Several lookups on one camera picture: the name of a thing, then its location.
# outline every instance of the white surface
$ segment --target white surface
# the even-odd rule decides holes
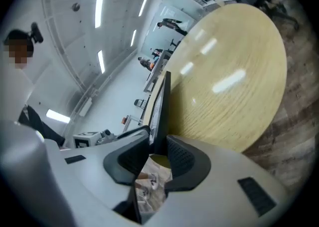
[[[141,66],[139,56],[140,54],[137,54],[132,58],[119,74],[112,78],[104,91],[101,91],[86,116],[77,123],[75,133],[109,129],[119,135],[124,129],[121,123],[123,117],[142,115],[143,110],[135,106],[134,101],[146,98],[143,86],[150,72]],[[137,123],[132,123],[131,127],[137,127]]]
[[[135,35],[136,35],[136,29],[133,31],[132,41],[131,41],[131,47],[133,46],[134,39],[135,39]]]
[[[92,193],[92,191],[88,190],[85,187],[85,185],[77,177],[77,174],[74,172],[72,167],[70,168],[70,165],[66,164],[64,160],[64,156],[66,154],[64,153],[70,152],[70,154],[72,155],[73,150],[60,151],[54,141],[47,139],[45,140],[45,145],[47,148],[48,159],[52,172],[57,180],[61,192],[63,193],[70,206],[70,210],[72,211],[73,216],[76,219],[77,226],[104,227],[105,223],[108,223],[110,226],[140,226],[115,213],[114,211],[112,211],[112,208],[109,207],[128,194],[127,189],[125,189],[126,187],[115,187],[114,191],[122,192],[122,194],[113,193],[110,194],[110,201],[101,201],[100,198],[96,197],[96,194]],[[108,179],[107,177],[96,178],[104,180]],[[100,192],[102,193],[104,192],[104,190],[107,190],[105,189],[105,187],[100,187],[100,189]]]
[[[169,52],[167,52],[166,50],[163,50],[159,56],[158,61],[156,62],[155,66],[152,69],[151,75],[149,76],[149,78],[147,79],[143,87],[144,92],[150,92],[149,87],[152,84],[152,82],[154,82],[154,80],[157,79],[157,77],[160,75],[161,66],[162,66],[164,57],[166,55],[171,56]]]
[[[46,117],[49,117],[51,119],[54,119],[56,121],[61,121],[61,122],[64,122],[64,123],[69,123],[70,122],[70,117],[64,116],[64,115],[59,114],[57,112],[54,112],[51,109],[49,109],[47,111]]]
[[[182,21],[178,26],[186,31],[189,31],[196,23],[196,21],[186,13],[163,1],[163,3],[159,5],[158,11],[151,22],[149,34],[145,38],[142,47],[142,53],[150,58],[153,58],[152,52],[156,48],[174,50],[175,46],[170,45],[171,40],[173,39],[174,43],[177,44],[178,41],[184,38],[183,35],[168,27],[163,26],[158,28],[157,23],[162,21],[163,18],[173,18]]]
[[[79,115],[84,117],[86,113],[89,111],[90,107],[92,105],[92,98],[89,98],[88,101],[84,104],[81,111],[79,112]]]
[[[110,152],[129,144],[135,138],[121,139],[105,145],[71,149],[61,151],[63,158],[83,155],[86,159],[68,164],[70,169],[81,183],[105,206],[112,209],[118,203],[125,201],[130,188],[113,181],[103,167],[103,160]]]
[[[143,14],[143,10],[145,8],[146,2],[147,2],[147,0],[144,0],[143,3],[142,3],[141,10],[140,10],[140,13],[139,13],[139,17],[142,16],[142,14]]]
[[[95,3],[95,28],[101,25],[103,0],[96,0]]]
[[[33,90],[33,84],[20,69],[0,59],[3,86],[0,96],[0,119],[17,121],[25,102]]]
[[[104,66],[104,61],[103,61],[103,53],[101,50],[98,52],[98,58],[99,58],[101,72],[103,74],[105,72],[105,66]]]
[[[96,84],[99,89],[112,70],[136,49],[140,38],[144,41],[146,32],[139,31],[152,20],[160,1],[148,0],[138,17],[143,0],[104,0],[101,26],[95,28],[96,0],[16,0],[2,23],[0,36],[5,38],[13,28],[30,31],[31,23],[38,23],[44,42],[35,45],[33,58],[23,71],[35,85],[28,104],[34,108],[41,102],[41,113],[37,111],[41,119],[47,119],[48,109],[70,115],[85,89],[101,76]],[[75,2],[80,4],[77,12],[71,9]],[[135,44],[130,47],[134,29]],[[104,55],[104,76],[99,50]],[[60,124],[47,124],[61,134]]]
[[[289,194],[271,174],[244,155],[196,140],[184,140],[211,160],[208,176],[194,190],[172,192],[145,226],[271,226],[285,210]],[[237,180],[253,177],[277,204],[258,217]]]
[[[83,142],[79,142],[78,145],[79,147],[87,147],[87,145],[85,144],[85,141],[87,141],[89,143],[89,146],[95,146],[96,141],[98,141],[102,136],[101,136],[101,132],[103,130],[100,131],[86,131],[83,132],[81,134],[76,134],[73,135],[73,148],[76,148],[75,145],[75,139],[80,139]]]
[[[202,6],[194,0],[163,0],[163,2],[183,11],[196,21],[199,21],[202,18],[200,16]]]

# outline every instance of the wooden tabletop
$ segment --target wooden tabletop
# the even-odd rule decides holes
[[[238,152],[266,130],[281,103],[286,53],[273,22],[247,4],[223,6],[196,24],[166,67],[169,133]],[[146,109],[149,124],[159,79]]]

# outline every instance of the ceiling light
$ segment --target ceiling light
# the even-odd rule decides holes
[[[102,16],[102,4],[103,0],[96,0],[95,5],[95,28],[101,25],[101,16]]]
[[[164,6],[163,10],[160,13],[160,16],[163,14],[164,10],[165,10],[166,6]]]
[[[141,15],[142,15],[142,13],[143,13],[143,10],[144,10],[144,7],[145,7],[145,4],[146,4],[146,1],[147,1],[147,0],[144,0],[144,1],[143,1],[143,3],[142,3],[142,7],[141,7],[141,10],[140,10],[139,16],[141,16]]]
[[[57,120],[57,121],[61,121],[64,123],[69,123],[70,122],[70,117],[66,117],[62,114],[59,114],[57,112],[52,111],[51,109],[49,109],[46,113],[46,117],[49,117],[51,119]]]
[[[99,62],[100,62],[101,72],[104,73],[105,68],[104,68],[103,54],[102,54],[101,50],[98,52],[98,58],[99,58]]]
[[[237,70],[234,72],[232,75],[226,77],[225,79],[222,79],[221,81],[217,82],[213,86],[213,92],[214,93],[219,93],[224,91],[225,89],[231,87],[234,85],[236,82],[240,81],[242,78],[246,76],[246,72],[242,69]]]
[[[131,41],[131,47],[132,47],[132,45],[134,43],[135,34],[136,34],[136,30],[134,30],[134,32],[133,32],[132,41]]]
[[[217,42],[216,38],[209,40],[208,43],[205,44],[205,46],[203,47],[203,49],[201,49],[200,52],[206,55],[215,46],[216,42]]]
[[[192,62],[187,63],[180,71],[181,74],[187,74],[191,68],[194,66]]]

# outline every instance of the computer monitor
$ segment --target computer monitor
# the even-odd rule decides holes
[[[167,155],[166,136],[168,135],[169,97],[170,72],[167,71],[152,110],[150,153]]]

